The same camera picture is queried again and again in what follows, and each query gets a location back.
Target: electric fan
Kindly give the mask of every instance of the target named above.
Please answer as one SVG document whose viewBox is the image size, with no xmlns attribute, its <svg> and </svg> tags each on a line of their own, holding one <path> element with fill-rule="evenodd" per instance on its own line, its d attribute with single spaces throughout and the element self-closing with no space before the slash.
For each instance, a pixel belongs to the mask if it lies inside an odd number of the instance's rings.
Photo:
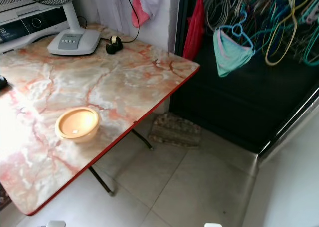
<svg viewBox="0 0 319 227">
<path fill-rule="evenodd" d="M 70 29 L 60 32 L 49 44 L 48 51 L 58 55 L 91 54 L 96 49 L 101 33 L 96 30 L 83 29 L 79 25 L 72 1 L 73 0 L 33 0 L 34 2 L 63 6 Z"/>
</svg>

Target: black cable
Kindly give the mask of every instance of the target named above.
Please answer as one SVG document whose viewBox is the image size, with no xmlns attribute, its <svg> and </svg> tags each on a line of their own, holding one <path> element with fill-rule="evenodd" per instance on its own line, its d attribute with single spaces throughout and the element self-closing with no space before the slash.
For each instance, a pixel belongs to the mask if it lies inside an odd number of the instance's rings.
<svg viewBox="0 0 319 227">
<path fill-rule="evenodd" d="M 110 41 L 109 39 L 107 39 L 107 38 L 103 38 L 103 37 L 101 37 L 101 39 L 104 39 L 104 40 Z"/>
<path fill-rule="evenodd" d="M 131 7 L 132 7 L 132 10 L 133 10 L 135 16 L 136 16 L 136 19 L 138 20 L 139 29 L 138 29 L 138 33 L 136 34 L 136 36 L 135 36 L 135 38 L 133 40 L 131 40 L 131 41 L 122 41 L 122 43 L 132 43 L 133 41 L 136 40 L 136 38 L 138 37 L 139 32 L 140 32 L 140 21 L 139 21 L 138 15 L 136 14 L 136 11 L 135 11 L 135 9 L 134 9 L 134 7 L 133 7 L 133 5 L 132 5 L 130 0 L 129 0 L 129 3 L 131 5 Z"/>
<path fill-rule="evenodd" d="M 88 26 L 88 21 L 86 20 L 86 18 L 84 18 L 83 16 L 78 16 L 78 18 L 82 18 L 82 19 L 84 19 L 84 21 L 85 21 L 85 29 L 86 29 L 86 27 Z"/>
</svg>

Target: marble-pattern tabletop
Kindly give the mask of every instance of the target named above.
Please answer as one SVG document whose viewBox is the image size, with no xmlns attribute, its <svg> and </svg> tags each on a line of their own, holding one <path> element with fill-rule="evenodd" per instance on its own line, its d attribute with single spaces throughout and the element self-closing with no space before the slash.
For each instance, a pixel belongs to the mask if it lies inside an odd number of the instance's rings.
<svg viewBox="0 0 319 227">
<path fill-rule="evenodd" d="M 103 37 L 116 32 L 91 25 Z M 0 56 L 0 74 L 12 88 L 0 91 L 0 182 L 15 205 L 33 215 L 97 161 L 199 65 L 140 41 L 115 55 L 106 41 L 87 56 L 54 56 L 52 37 Z M 95 109 L 95 139 L 76 144 L 54 132 L 70 108 Z"/>
</svg>

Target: teal underwear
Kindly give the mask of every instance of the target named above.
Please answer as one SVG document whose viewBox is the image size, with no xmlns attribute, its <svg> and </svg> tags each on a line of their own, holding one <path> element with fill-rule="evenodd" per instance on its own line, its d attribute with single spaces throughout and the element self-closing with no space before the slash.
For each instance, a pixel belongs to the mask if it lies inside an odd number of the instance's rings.
<svg viewBox="0 0 319 227">
<path fill-rule="evenodd" d="M 225 77 L 231 71 L 242 67 L 255 54 L 252 43 L 251 47 L 241 46 L 227 36 L 221 29 L 214 32 L 214 50 L 217 71 L 220 77 Z"/>
</svg>

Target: pink cloth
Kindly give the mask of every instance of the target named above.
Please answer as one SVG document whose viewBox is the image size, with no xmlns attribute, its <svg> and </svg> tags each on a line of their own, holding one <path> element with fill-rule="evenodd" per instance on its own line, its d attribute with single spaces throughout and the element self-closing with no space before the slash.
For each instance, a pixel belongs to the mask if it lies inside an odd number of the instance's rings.
<svg viewBox="0 0 319 227">
<path fill-rule="evenodd" d="M 149 20 L 150 17 L 147 13 L 145 13 L 142 9 L 142 5 L 141 5 L 141 2 L 140 0 L 133 0 L 133 7 L 134 7 L 134 10 L 139 18 L 139 22 L 138 22 L 138 19 L 132 9 L 132 12 L 131 12 L 131 16 L 132 16 L 132 25 L 135 27 L 135 28 L 138 28 L 139 27 L 139 23 L 140 23 L 140 26 L 142 24 L 145 23 L 145 21 Z"/>
</svg>

